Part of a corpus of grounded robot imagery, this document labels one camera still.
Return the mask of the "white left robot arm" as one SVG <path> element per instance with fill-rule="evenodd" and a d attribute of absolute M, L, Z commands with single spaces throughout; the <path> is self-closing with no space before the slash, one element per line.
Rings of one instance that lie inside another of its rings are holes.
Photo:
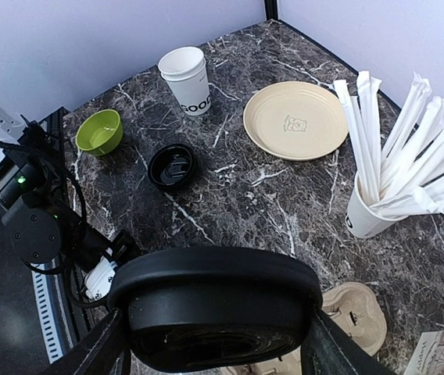
<path fill-rule="evenodd" d="M 30 269 L 59 259 L 50 274 L 101 260 L 123 265 L 141 255 L 122 230 L 113 240 L 87 222 L 81 186 L 56 150 L 57 138 L 39 122 L 10 116 L 0 106 L 0 207 L 13 248 Z"/>

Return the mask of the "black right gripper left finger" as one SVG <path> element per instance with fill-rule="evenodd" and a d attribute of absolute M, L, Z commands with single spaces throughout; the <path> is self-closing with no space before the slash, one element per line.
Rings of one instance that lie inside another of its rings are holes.
<path fill-rule="evenodd" d="M 129 374 L 131 351 L 125 338 L 124 314 L 111 310 L 62 358 L 40 374 Z"/>

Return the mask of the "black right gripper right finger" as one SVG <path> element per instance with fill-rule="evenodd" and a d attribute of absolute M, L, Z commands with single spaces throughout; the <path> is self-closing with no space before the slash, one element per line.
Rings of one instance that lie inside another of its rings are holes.
<path fill-rule="evenodd" d="M 369 356 L 320 309 L 314 313 L 300 355 L 302 374 L 394 374 Z"/>

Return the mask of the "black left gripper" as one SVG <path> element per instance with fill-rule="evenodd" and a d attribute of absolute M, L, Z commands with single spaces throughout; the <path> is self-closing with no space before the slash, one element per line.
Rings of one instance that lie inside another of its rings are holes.
<path fill-rule="evenodd" d="M 107 239 L 63 200 L 67 182 L 81 205 L 82 189 L 63 165 L 59 136 L 36 121 L 27 123 L 17 149 L 0 149 L 0 206 L 2 224 L 24 265 L 37 273 L 64 273 L 79 267 L 88 273 L 101 260 L 123 264 L 142 252 L 122 230 Z"/>

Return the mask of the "black coffee cup lid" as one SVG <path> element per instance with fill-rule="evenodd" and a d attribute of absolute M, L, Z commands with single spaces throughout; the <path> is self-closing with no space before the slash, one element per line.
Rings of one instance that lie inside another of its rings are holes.
<path fill-rule="evenodd" d="M 134 355 L 164 373 L 275 359 L 305 340 L 323 302 L 318 277 L 287 255 L 173 248 L 120 267 L 108 295 Z"/>

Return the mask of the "white paper cups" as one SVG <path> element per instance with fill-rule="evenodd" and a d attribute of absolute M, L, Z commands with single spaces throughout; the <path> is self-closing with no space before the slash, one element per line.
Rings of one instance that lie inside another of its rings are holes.
<path fill-rule="evenodd" d="M 158 62 L 158 69 L 185 114 L 199 116 L 209 110 L 206 59 L 200 48 L 187 46 L 170 51 Z"/>

